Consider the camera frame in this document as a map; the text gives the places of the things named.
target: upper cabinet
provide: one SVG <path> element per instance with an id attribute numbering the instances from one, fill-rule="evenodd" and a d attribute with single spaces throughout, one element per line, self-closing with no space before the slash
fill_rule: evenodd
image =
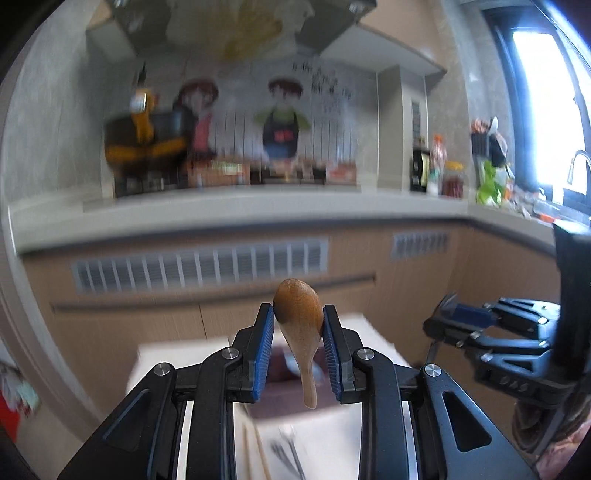
<path id="1" fill-rule="evenodd" d="M 378 0 L 375 10 L 332 42 L 322 56 L 375 72 L 400 65 L 424 76 L 447 67 L 427 0 Z"/>

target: window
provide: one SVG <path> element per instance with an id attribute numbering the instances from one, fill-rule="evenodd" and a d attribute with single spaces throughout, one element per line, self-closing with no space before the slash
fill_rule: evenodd
<path id="1" fill-rule="evenodd" d="M 515 179 L 529 191 L 591 213 L 591 170 L 577 150 L 591 152 L 591 76 L 562 33 L 535 8 L 485 13 L 497 43 L 515 128 Z"/>

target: range hood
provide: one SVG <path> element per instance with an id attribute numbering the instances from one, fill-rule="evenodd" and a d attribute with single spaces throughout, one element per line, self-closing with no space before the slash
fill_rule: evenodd
<path id="1" fill-rule="evenodd" d="M 376 0 L 107 0 L 136 54 L 198 48 L 221 60 L 321 53 Z"/>

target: wooden spoon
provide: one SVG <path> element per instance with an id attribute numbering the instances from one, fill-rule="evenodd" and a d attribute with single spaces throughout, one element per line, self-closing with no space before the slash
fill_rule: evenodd
<path id="1" fill-rule="evenodd" d="M 275 318 L 300 367 L 304 404 L 316 408 L 316 384 L 312 360 L 320 342 L 324 316 L 312 287 L 295 278 L 281 282 L 273 298 Z"/>

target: floor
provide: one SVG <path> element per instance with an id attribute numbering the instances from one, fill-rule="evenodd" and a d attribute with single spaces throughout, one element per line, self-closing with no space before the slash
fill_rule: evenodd
<path id="1" fill-rule="evenodd" d="M 17 448 L 41 480 L 55 480 L 81 446 L 45 405 L 18 429 Z"/>

